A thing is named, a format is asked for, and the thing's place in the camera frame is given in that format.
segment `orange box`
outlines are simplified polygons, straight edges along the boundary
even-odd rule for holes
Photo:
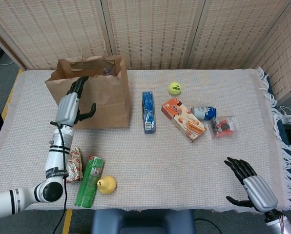
[[[190,142],[195,141],[206,131],[204,125],[191,113],[191,110],[175,97],[163,104],[162,112]]]

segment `blue box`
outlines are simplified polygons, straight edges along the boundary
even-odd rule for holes
[[[142,92],[142,117],[144,132],[155,133],[155,112],[152,91]]]

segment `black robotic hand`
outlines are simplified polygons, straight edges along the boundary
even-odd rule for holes
[[[265,180],[257,175],[249,163],[228,157],[227,164],[234,172],[248,194],[249,200],[238,201],[230,196],[227,200],[236,206],[254,207],[257,211],[266,213],[277,207],[278,200]]]

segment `yellow tennis ball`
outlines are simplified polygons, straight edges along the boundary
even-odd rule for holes
[[[177,95],[181,92],[181,85],[178,82],[172,82],[168,86],[168,92],[172,95]]]

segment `brown paper bag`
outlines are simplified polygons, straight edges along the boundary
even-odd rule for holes
[[[108,65],[114,68],[114,76],[101,76]],[[74,128],[128,127],[130,96],[124,56],[95,56],[84,61],[81,58],[59,60],[56,71],[45,82],[57,104],[81,76],[89,76],[89,79],[83,86],[80,113],[89,112],[94,102],[97,109],[92,118],[79,121]]]

